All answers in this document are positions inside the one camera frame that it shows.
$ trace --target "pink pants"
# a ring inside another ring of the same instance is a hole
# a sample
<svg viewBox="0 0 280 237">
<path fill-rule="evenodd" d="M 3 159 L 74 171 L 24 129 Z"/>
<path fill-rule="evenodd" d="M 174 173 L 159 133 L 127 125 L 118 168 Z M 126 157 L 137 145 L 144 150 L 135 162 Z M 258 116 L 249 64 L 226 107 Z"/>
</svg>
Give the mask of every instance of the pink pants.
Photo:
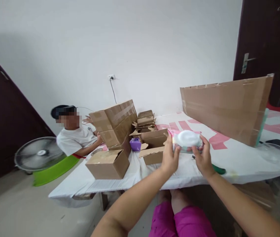
<svg viewBox="0 0 280 237">
<path fill-rule="evenodd" d="M 187 206 L 173 213 L 171 202 L 165 201 L 154 209 L 149 237 L 215 237 L 205 213 L 199 207 Z"/>
</svg>

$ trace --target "black hair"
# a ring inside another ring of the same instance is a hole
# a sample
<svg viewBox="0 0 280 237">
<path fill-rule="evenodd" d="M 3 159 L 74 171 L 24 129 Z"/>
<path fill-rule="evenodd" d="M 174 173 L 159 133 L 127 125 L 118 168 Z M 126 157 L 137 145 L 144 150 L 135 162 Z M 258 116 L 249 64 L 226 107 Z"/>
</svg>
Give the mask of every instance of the black hair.
<svg viewBox="0 0 280 237">
<path fill-rule="evenodd" d="M 58 105 L 51 110 L 51 116 L 54 119 L 59 119 L 60 115 L 68 115 L 69 112 L 74 112 L 76 107 L 74 105 Z"/>
</svg>

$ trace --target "pink package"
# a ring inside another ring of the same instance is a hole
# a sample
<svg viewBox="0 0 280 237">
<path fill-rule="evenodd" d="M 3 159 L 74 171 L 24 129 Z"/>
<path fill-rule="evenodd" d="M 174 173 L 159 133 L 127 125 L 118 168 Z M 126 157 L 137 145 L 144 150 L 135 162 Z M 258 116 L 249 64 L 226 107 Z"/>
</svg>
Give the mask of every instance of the pink package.
<svg viewBox="0 0 280 237">
<path fill-rule="evenodd" d="M 172 136 L 173 150 L 175 150 L 175 148 L 178 146 L 177 136 L 178 136 L 178 134 L 181 133 L 181 131 L 173 130 L 173 129 L 168 129 L 168 133 Z M 203 150 L 203 145 L 204 144 L 203 144 L 202 141 L 200 141 L 199 144 L 196 144 L 197 149 L 199 150 L 200 153 Z M 192 148 L 190 146 L 182 146 L 180 152 L 192 154 L 193 150 L 192 150 Z"/>
</svg>

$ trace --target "purple tissue box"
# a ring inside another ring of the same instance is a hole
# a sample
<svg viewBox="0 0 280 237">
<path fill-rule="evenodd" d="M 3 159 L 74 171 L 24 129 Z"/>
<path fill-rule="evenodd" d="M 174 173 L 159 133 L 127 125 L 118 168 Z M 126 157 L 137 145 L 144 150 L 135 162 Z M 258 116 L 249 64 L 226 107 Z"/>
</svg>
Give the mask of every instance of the purple tissue box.
<svg viewBox="0 0 280 237">
<path fill-rule="evenodd" d="M 139 138 L 132 138 L 130 140 L 130 146 L 133 151 L 140 151 L 141 149 L 141 142 Z"/>
</svg>

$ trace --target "white tablecloth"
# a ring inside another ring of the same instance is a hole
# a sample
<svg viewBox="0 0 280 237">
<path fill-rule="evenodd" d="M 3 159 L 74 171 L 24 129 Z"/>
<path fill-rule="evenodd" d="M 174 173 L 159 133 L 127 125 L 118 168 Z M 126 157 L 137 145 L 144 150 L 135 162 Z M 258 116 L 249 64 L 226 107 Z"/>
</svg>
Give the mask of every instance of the white tablecloth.
<svg viewBox="0 0 280 237">
<path fill-rule="evenodd" d="M 266 161 L 257 148 L 247 146 L 234 139 L 215 132 L 209 127 L 191 119 L 183 112 L 156 118 L 158 129 L 191 129 L 202 132 L 211 143 L 212 163 L 225 168 L 224 177 L 231 183 L 244 184 L 280 176 L 280 156 L 277 163 Z M 270 111 L 261 141 L 280 139 L 280 112 Z M 180 155 L 178 170 L 164 184 L 162 189 L 176 189 L 206 184 L 196 162 L 189 154 Z M 50 194 L 49 198 L 66 207 L 81 207 L 91 200 L 74 200 L 74 195 L 129 189 L 153 172 L 160 164 L 146 166 L 139 152 L 131 152 L 130 166 L 122 180 L 95 180 L 85 163 L 90 155 L 73 170 Z"/>
</svg>

